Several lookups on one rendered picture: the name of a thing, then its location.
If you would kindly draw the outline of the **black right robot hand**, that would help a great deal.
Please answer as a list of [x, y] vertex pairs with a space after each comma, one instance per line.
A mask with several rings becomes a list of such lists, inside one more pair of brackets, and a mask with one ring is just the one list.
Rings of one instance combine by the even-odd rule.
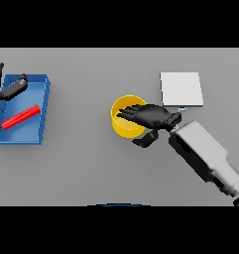
[[166, 108], [156, 104], [135, 104], [120, 109], [117, 117], [134, 122], [142, 127], [151, 129], [141, 139], [134, 139], [133, 143], [142, 148], [148, 148], [159, 138], [159, 131], [172, 131], [181, 122], [181, 113], [171, 113]]

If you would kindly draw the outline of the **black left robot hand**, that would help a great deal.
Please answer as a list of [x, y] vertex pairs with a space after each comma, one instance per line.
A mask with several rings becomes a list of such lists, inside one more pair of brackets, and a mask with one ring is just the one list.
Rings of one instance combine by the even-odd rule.
[[[0, 88], [1, 88], [1, 78], [2, 70], [4, 64], [0, 63]], [[0, 100], [9, 101], [19, 95], [21, 92], [24, 92], [28, 88], [27, 76], [22, 73], [17, 81], [12, 83], [10, 86], [7, 86], [3, 90], [0, 90]]]

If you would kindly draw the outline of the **red beaker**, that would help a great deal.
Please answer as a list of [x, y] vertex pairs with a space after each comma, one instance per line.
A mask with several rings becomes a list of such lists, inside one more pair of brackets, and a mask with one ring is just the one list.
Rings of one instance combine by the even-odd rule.
[[32, 107], [29, 107], [25, 109], [24, 111], [21, 111], [20, 113], [10, 117], [9, 119], [3, 121], [1, 123], [1, 127], [6, 130], [9, 129], [15, 125], [18, 125], [19, 123], [26, 121], [27, 119], [35, 116], [36, 114], [41, 113], [41, 108], [38, 104], [33, 105]]

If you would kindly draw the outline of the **yellow bowl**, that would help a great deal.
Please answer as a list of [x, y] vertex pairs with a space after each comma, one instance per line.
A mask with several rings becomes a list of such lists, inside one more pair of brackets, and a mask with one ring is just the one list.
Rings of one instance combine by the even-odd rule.
[[111, 125], [121, 137], [133, 139], [144, 133], [145, 127], [117, 116], [120, 109], [135, 104], [145, 105], [146, 101], [136, 95], [124, 95], [114, 101], [111, 107]]

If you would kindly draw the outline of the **pale square measuring scale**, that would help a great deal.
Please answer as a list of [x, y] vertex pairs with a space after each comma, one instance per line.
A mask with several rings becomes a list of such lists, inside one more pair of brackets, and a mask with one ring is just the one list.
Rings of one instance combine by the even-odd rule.
[[201, 107], [203, 96], [197, 72], [161, 72], [162, 102], [171, 107]]

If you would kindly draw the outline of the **blue tray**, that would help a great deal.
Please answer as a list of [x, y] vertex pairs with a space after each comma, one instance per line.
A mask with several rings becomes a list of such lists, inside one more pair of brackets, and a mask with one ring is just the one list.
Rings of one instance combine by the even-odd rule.
[[[28, 74], [28, 88], [10, 101], [0, 100], [0, 145], [41, 145], [50, 97], [50, 80], [46, 74]], [[3, 121], [34, 106], [40, 114], [4, 130]]]

